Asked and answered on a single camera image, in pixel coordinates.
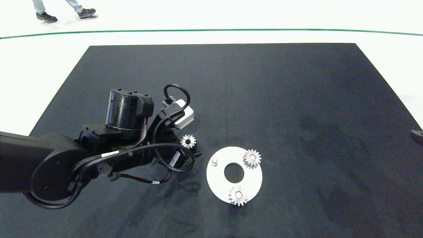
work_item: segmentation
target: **metal gear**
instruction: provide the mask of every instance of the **metal gear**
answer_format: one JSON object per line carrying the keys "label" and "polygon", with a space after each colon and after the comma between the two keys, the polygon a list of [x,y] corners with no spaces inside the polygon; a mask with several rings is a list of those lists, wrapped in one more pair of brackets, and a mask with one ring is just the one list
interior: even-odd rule
{"label": "metal gear", "polygon": [[248,168],[254,169],[260,164],[261,157],[257,150],[249,149],[245,152],[243,161]]}
{"label": "metal gear", "polygon": [[192,135],[184,135],[182,137],[181,144],[184,147],[191,149],[195,146],[195,143],[196,143],[195,140],[196,140],[195,137]]}
{"label": "metal gear", "polygon": [[229,202],[234,204],[235,206],[238,205],[238,207],[243,206],[245,203],[247,203],[248,198],[243,193],[243,189],[240,185],[235,185],[229,190]]}

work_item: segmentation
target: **person's legs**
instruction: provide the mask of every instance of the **person's legs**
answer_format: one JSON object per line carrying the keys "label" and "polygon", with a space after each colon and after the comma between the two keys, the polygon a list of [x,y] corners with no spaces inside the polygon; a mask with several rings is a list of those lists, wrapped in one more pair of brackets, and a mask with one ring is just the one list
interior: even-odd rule
{"label": "person's legs", "polygon": [[34,4],[35,11],[38,14],[43,14],[46,11],[43,0],[32,0],[32,3]]}
{"label": "person's legs", "polygon": [[38,19],[43,20],[47,23],[53,23],[57,21],[56,17],[50,16],[46,13],[46,8],[44,7],[43,0],[32,0],[32,3],[34,4],[34,8],[36,13],[36,16]]}
{"label": "person's legs", "polygon": [[69,3],[69,5],[75,9],[75,12],[81,13],[82,12],[82,5],[80,5],[76,0],[66,0],[66,2]]}

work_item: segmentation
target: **shoe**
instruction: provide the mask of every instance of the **shoe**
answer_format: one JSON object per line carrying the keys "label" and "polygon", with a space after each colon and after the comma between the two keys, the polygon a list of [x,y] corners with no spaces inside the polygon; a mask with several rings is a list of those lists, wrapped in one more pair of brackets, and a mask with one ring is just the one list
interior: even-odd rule
{"label": "shoe", "polygon": [[43,14],[38,14],[38,13],[36,13],[36,14],[37,14],[38,19],[43,20],[47,23],[53,23],[53,22],[57,21],[56,17],[50,16],[49,14],[47,14],[45,12],[43,12]]}
{"label": "shoe", "polygon": [[93,8],[91,8],[91,9],[85,9],[84,8],[84,9],[82,9],[81,13],[78,13],[78,15],[81,19],[85,19],[85,18],[88,18],[88,17],[94,15],[95,12],[96,12],[96,10],[93,9]]}

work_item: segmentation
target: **black mat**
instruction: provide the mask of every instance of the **black mat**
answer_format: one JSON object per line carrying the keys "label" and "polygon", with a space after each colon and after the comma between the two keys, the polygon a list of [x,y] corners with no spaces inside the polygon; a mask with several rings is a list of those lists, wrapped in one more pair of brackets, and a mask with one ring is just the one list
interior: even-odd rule
{"label": "black mat", "polygon": [[[90,47],[31,134],[76,138],[104,123],[111,88],[151,95],[158,112],[167,83],[192,97],[181,135],[204,154],[191,172],[157,186],[99,178],[57,211],[2,194],[0,236],[423,237],[423,148],[409,137],[419,126],[355,44]],[[206,181],[227,146],[263,158],[261,190],[242,208]]]}

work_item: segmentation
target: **black object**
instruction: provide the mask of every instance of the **black object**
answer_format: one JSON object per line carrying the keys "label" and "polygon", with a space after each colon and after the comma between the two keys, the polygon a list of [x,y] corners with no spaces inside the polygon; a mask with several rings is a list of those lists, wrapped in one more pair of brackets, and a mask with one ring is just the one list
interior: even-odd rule
{"label": "black object", "polygon": [[154,103],[151,97],[136,91],[112,89],[106,127],[121,132],[141,130],[143,118],[151,117],[153,110]]}
{"label": "black object", "polygon": [[60,200],[74,179],[71,167],[89,156],[87,150],[61,134],[20,136],[0,133],[0,192],[33,192]]}
{"label": "black object", "polygon": [[93,155],[117,150],[135,143],[146,118],[153,115],[151,97],[137,91],[110,90],[105,124],[85,125],[78,143]]}
{"label": "black object", "polygon": [[411,139],[414,140],[414,142],[423,146],[423,131],[411,130],[410,136]]}
{"label": "black object", "polygon": [[[186,94],[188,105],[190,96],[184,88],[180,89]],[[79,196],[90,180],[105,172],[103,166],[97,168],[102,163],[111,168],[105,174],[113,175],[111,180],[126,177],[144,183],[165,183],[172,170],[186,172],[195,164],[193,152],[183,147],[170,129],[173,118],[183,115],[186,106],[174,108],[171,105],[162,109],[162,112],[169,112],[170,115],[157,116],[160,122],[153,123],[149,130],[151,133],[163,132],[159,136],[148,136],[147,118],[152,116],[154,109],[151,97],[136,91],[112,89],[106,123],[85,125],[77,140],[60,134],[19,136],[2,133],[0,192],[22,192],[40,207],[64,208]],[[157,137],[162,143],[156,143]],[[183,159],[179,159],[175,165],[177,167],[173,167],[165,161],[171,159],[169,153],[176,152]],[[159,163],[168,168],[164,179],[152,181],[127,174],[118,175],[123,170],[148,164],[156,156],[160,158]],[[178,169],[188,157],[191,161],[187,166]],[[66,202],[59,204],[42,201],[57,201],[67,197],[69,199]]]}

